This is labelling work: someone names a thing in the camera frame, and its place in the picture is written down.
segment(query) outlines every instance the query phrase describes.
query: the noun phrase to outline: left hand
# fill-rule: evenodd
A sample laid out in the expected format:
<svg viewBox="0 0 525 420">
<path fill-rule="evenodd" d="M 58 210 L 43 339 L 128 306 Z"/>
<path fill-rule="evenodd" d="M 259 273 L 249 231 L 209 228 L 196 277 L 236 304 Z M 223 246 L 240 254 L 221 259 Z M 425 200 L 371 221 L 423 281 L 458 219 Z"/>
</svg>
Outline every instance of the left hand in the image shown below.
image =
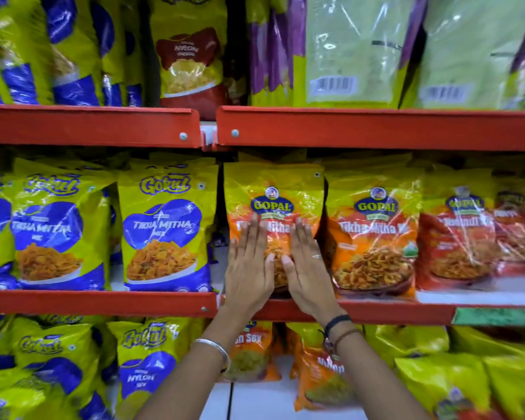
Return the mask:
<svg viewBox="0 0 525 420">
<path fill-rule="evenodd" d="M 266 251 L 266 222 L 259 223 L 253 214 L 244 222 L 241 239 L 230 243 L 228 267 L 225 270 L 225 305 L 245 323 L 266 303 L 274 290 L 274 254 L 264 259 Z"/>
</svg>

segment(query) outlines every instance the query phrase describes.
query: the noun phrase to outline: right hand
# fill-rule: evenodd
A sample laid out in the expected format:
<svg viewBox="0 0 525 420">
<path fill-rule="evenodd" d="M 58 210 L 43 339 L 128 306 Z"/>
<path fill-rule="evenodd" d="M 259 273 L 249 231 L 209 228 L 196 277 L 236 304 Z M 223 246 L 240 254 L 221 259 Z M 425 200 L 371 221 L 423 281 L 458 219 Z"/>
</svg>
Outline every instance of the right hand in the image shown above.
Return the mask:
<svg viewBox="0 0 525 420">
<path fill-rule="evenodd" d="M 290 228 L 290 247 L 295 264 L 288 255 L 282 255 L 290 294 L 300 310 L 325 327 L 330 320 L 346 314 L 346 311 L 336 300 L 311 226 L 304 226 L 300 218 Z"/>
</svg>

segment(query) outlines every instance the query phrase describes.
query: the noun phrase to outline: barcode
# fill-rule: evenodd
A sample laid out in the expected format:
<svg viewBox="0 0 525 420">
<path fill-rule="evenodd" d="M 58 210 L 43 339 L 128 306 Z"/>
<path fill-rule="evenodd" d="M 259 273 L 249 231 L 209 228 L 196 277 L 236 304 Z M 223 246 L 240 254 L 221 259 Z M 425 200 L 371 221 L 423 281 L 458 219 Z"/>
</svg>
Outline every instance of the barcode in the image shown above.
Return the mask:
<svg viewBox="0 0 525 420">
<path fill-rule="evenodd" d="M 464 104 L 469 98 L 471 85 L 439 85 L 420 90 L 420 98 L 427 102 Z"/>
<path fill-rule="evenodd" d="M 356 77 L 320 77 L 311 81 L 311 96 L 350 96 L 356 92 Z"/>
</svg>

